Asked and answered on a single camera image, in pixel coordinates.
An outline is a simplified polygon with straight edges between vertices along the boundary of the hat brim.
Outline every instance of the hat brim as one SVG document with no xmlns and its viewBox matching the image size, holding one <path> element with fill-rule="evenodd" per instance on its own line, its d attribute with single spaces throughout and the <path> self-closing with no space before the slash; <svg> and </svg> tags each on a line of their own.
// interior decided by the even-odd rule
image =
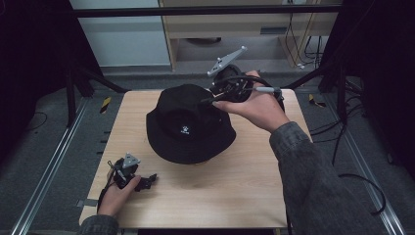
<svg viewBox="0 0 415 235">
<path fill-rule="evenodd" d="M 235 140 L 229 115 L 220 111 L 222 124 L 201 140 L 180 141 L 166 134 L 158 124 L 156 109 L 146 116 L 147 137 L 153 150 L 163 159 L 176 164 L 194 165 L 210 160 L 226 150 Z"/>
</svg>

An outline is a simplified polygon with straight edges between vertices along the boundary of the gray sweater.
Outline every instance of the gray sweater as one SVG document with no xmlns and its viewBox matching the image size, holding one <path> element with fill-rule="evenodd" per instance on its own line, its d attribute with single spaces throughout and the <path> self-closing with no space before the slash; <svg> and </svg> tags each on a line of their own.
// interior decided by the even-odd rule
<svg viewBox="0 0 415 235">
<path fill-rule="evenodd" d="M 330 160 L 295 122 L 269 139 L 277 157 L 284 200 L 296 234 L 381 234 L 375 218 L 354 198 Z M 116 234 L 118 223 L 106 215 L 86 218 L 78 234 Z"/>
</svg>

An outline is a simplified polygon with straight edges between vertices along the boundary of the hand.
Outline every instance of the hand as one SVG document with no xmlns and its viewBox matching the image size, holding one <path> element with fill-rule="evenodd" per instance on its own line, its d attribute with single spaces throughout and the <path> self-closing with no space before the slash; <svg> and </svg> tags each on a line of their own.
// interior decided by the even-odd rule
<svg viewBox="0 0 415 235">
<path fill-rule="evenodd" d="M 112 184 L 104 195 L 98 214 L 115 217 L 124 206 L 129 195 L 134 192 L 134 188 L 138 185 L 140 179 L 141 176 L 136 175 L 123 189 L 119 189 L 116 184 Z"/>
<path fill-rule="evenodd" d="M 249 71 L 247 75 L 259 77 L 257 71 Z M 271 93 L 253 91 L 250 98 L 243 103 L 217 101 L 213 102 L 213 105 L 224 112 L 242 116 L 270 133 L 290 121 Z"/>
</svg>

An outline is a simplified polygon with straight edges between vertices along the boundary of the black horizontal bar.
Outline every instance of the black horizontal bar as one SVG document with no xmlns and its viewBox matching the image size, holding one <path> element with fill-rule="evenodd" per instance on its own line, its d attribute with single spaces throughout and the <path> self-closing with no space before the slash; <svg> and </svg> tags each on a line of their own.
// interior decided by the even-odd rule
<svg viewBox="0 0 415 235">
<path fill-rule="evenodd" d="M 282 14 L 282 13 L 333 13 L 345 10 L 339 5 L 254 5 L 254 6 L 209 6 L 166 8 L 84 9 L 49 12 L 52 15 L 77 18 L 189 16 L 189 15 L 234 15 L 234 14 Z"/>
</svg>

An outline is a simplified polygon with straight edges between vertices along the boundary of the light wood tabletop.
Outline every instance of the light wood tabletop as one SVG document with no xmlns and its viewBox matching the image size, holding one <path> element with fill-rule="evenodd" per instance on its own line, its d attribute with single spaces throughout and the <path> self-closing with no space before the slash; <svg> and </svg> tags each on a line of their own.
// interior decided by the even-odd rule
<svg viewBox="0 0 415 235">
<path fill-rule="evenodd" d="M 279 228 L 286 212 L 278 162 L 269 133 L 243 117 L 230 115 L 237 137 L 221 154 L 203 164 L 174 164 L 159 157 L 147 139 L 146 114 L 160 90 L 124 95 L 88 199 L 97 200 L 107 182 L 108 161 L 128 152 L 141 160 L 136 174 L 157 181 L 150 190 L 134 192 L 119 213 L 122 228 Z M 286 114 L 308 134 L 293 90 L 283 90 Z M 79 222 L 96 214 L 83 208 Z"/>
</svg>

